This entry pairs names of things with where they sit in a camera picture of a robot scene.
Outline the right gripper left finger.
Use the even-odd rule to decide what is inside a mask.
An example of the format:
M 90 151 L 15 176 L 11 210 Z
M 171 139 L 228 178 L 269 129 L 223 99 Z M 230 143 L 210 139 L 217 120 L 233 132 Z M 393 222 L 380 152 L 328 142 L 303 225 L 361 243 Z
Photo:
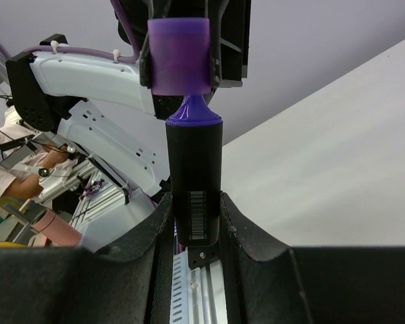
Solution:
M 113 243 L 0 248 L 0 323 L 168 323 L 173 269 L 171 194 Z

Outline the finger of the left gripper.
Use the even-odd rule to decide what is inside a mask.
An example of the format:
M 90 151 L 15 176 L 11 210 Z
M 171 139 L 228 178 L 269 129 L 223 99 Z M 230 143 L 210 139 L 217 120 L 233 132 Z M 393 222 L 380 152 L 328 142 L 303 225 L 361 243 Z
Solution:
M 204 5 L 210 26 L 212 87 L 241 87 L 248 75 L 251 1 L 208 0 Z
M 146 33 L 139 57 L 140 84 L 146 88 L 152 88 L 152 63 L 149 46 L 149 34 Z

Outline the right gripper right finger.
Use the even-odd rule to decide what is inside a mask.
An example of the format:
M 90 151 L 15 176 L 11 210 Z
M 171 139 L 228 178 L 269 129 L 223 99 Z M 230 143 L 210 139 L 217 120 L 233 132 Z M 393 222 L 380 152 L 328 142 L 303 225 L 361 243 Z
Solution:
M 299 246 L 220 198 L 229 323 L 405 323 L 405 246 Z

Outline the purple highlighter cap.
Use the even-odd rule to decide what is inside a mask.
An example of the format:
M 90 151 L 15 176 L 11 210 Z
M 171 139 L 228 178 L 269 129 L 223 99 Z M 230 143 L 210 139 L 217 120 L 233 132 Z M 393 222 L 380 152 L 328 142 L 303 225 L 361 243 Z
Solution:
M 211 92 L 210 24 L 207 18 L 149 20 L 148 43 L 154 95 L 185 96 Z

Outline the purple black highlighter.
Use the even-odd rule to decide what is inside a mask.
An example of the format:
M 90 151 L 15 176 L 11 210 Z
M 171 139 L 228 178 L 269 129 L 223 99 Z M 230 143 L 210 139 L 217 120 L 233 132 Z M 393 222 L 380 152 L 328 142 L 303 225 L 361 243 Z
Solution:
M 212 246 L 219 235 L 222 118 L 202 95 L 191 95 L 165 126 L 179 243 Z

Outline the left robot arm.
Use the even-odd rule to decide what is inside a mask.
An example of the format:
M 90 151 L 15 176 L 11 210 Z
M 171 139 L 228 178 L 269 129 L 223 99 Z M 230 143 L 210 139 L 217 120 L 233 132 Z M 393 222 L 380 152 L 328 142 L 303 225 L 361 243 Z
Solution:
M 249 1 L 113 1 L 133 55 L 72 47 L 56 34 L 6 63 L 17 112 L 33 128 L 75 144 L 124 192 L 82 226 L 96 251 L 154 210 L 169 189 L 179 243 L 211 246 L 219 233 L 222 118 L 209 109 L 218 88 L 247 76 Z M 124 105 L 163 120 L 168 162 L 100 111 Z

